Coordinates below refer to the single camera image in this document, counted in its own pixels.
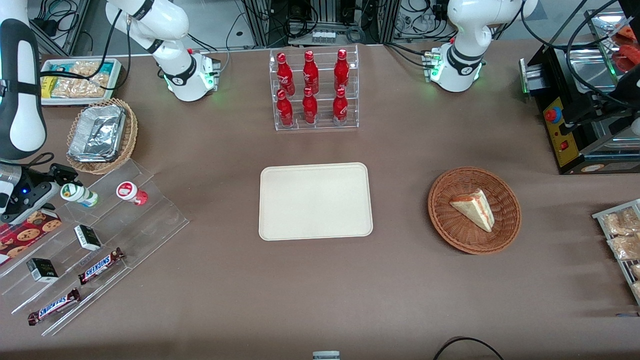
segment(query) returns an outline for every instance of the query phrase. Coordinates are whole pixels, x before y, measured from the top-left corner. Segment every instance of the brown table surface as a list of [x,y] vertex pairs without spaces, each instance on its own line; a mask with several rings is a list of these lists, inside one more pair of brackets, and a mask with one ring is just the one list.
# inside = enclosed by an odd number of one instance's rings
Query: brown table surface
[[[537,48],[492,44],[477,83],[450,94],[360,46],[360,128],[306,134],[273,129],[268,51],[233,53],[220,90],[192,103],[134,58],[120,92],[140,122],[133,158],[191,223],[56,336],[0,306],[0,358],[431,359],[474,336],[506,359],[638,359],[640,318],[615,317],[637,307],[590,216],[640,197],[638,175],[558,175],[520,91],[518,59]],[[43,151],[62,163],[77,112],[44,111]],[[369,169],[370,236],[261,240],[263,168],[351,161]],[[499,254],[459,252],[426,214],[431,183],[465,165],[501,176],[522,206]]]

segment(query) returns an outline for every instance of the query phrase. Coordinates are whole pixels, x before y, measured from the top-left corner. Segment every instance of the brown wicker basket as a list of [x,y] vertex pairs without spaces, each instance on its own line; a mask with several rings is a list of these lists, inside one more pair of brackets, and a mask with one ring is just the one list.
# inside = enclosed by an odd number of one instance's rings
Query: brown wicker basket
[[[127,112],[127,118],[124,123],[125,127],[122,131],[122,140],[120,141],[120,155],[118,155],[118,158],[111,163],[81,163],[73,160],[69,155],[67,155],[67,160],[71,164],[71,167],[77,171],[88,172],[94,175],[106,174],[109,171],[122,166],[122,164],[124,164],[133,153],[133,148],[136,146],[136,136],[138,135],[138,119],[136,119],[136,114],[133,113],[126,102],[120,99],[109,99],[96,102],[95,104],[89,105],[89,107],[107,105],[121,106]],[[73,140],[74,134],[76,133],[76,126],[78,125],[79,119],[80,114],[76,116],[76,121],[71,125],[71,131],[69,131],[69,135],[67,136],[67,146],[71,146],[71,140]]]
[[[482,189],[489,201],[495,224],[487,233],[449,204],[451,198]],[[469,254],[493,254],[504,250],[518,236],[522,216],[520,204],[509,185],[477,167],[460,167],[440,175],[431,186],[429,217],[448,243]]]

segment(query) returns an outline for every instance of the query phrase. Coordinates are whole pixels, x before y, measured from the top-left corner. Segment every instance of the red soda bottle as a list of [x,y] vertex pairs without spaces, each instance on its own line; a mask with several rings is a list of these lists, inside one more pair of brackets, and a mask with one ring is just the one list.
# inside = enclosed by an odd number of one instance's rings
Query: red soda bottle
[[280,88],[287,92],[288,96],[293,96],[296,93],[296,87],[293,85],[293,71],[287,63],[287,56],[284,53],[278,53],[276,55],[278,59],[278,82]]
[[287,99],[287,94],[282,89],[278,89],[277,95],[278,102],[276,103],[276,107],[278,108],[278,114],[280,116],[282,126],[292,127],[293,107],[291,106],[291,101]]
[[317,94],[320,91],[318,65],[314,61],[314,52],[311,50],[305,51],[305,67],[302,69],[302,74],[305,77],[305,86],[309,86],[311,91]]
[[338,90],[339,87],[345,88],[349,84],[349,63],[347,62],[347,51],[345,49],[338,50],[338,61],[333,68],[333,75],[335,76],[335,82],[333,87]]
[[305,88],[305,98],[302,99],[302,107],[305,109],[305,121],[307,124],[315,124],[318,116],[318,101],[309,86]]
[[333,100],[333,123],[342,126],[347,122],[347,106],[349,102],[344,97],[344,88],[339,87],[336,92],[336,97]]

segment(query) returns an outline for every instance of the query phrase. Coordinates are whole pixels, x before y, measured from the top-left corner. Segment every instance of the clear acrylic rack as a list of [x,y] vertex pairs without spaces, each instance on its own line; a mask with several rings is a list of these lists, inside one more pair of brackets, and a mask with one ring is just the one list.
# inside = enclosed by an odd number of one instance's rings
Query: clear acrylic rack
[[[135,161],[128,160],[89,186],[100,197],[95,207],[68,202],[58,208],[56,213],[63,225],[0,268],[4,303],[14,315],[24,318],[25,326],[30,313],[77,288],[82,298],[79,304],[70,305],[34,326],[42,336],[56,334],[189,223],[151,177]],[[135,206],[118,198],[115,189],[123,181],[132,181],[147,192],[147,203]],[[91,252],[80,247],[74,232],[78,224],[94,229],[102,243],[99,250]],[[117,247],[125,257],[88,284],[80,285],[78,275]],[[34,281],[26,265],[30,258],[51,260],[59,278],[52,283]]]
[[[346,88],[345,97],[349,101],[347,108],[347,121],[343,126],[336,126],[333,123],[333,100],[335,98],[335,89],[333,87],[333,68],[338,57],[338,50],[346,49],[347,62],[349,63],[349,85]],[[318,102],[318,119],[314,125],[307,124],[304,120],[304,112],[302,108],[302,99],[304,98],[303,89],[305,81],[302,75],[302,68],[305,66],[305,51],[308,49],[290,48],[271,50],[269,54],[269,78],[271,80],[271,101],[273,103],[273,118],[276,130],[313,130],[313,129],[344,129],[350,127],[358,127],[360,125],[360,108],[359,108],[359,62],[358,47],[356,45],[349,46],[332,46],[332,47],[313,47],[314,59],[318,65],[320,77],[320,91],[316,94]],[[287,55],[287,63],[293,71],[293,83],[296,87],[296,93],[289,97],[293,106],[292,127],[284,127],[278,116],[278,108],[276,103],[278,98],[276,92],[280,88],[278,82],[278,62],[276,55],[284,53]]]

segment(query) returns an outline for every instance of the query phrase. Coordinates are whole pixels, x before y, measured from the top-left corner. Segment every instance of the snickers bar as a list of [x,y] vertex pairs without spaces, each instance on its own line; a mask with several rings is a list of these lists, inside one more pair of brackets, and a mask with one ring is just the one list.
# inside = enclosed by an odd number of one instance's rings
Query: snickers bar
[[62,310],[63,307],[66,307],[69,304],[80,302],[80,300],[80,293],[78,292],[78,289],[71,290],[70,293],[52,302],[46,307],[41,308],[40,311],[34,311],[29,314],[29,326],[34,326],[35,324],[41,322],[47,316]]
[[78,275],[80,284],[84,285],[88,283],[91,279],[100,275],[100,273],[107,270],[109,266],[115,264],[116,261],[122,258],[124,258],[124,253],[118,247],[114,251],[110,252],[104,259],[98,261],[96,265],[91,266],[87,271]]

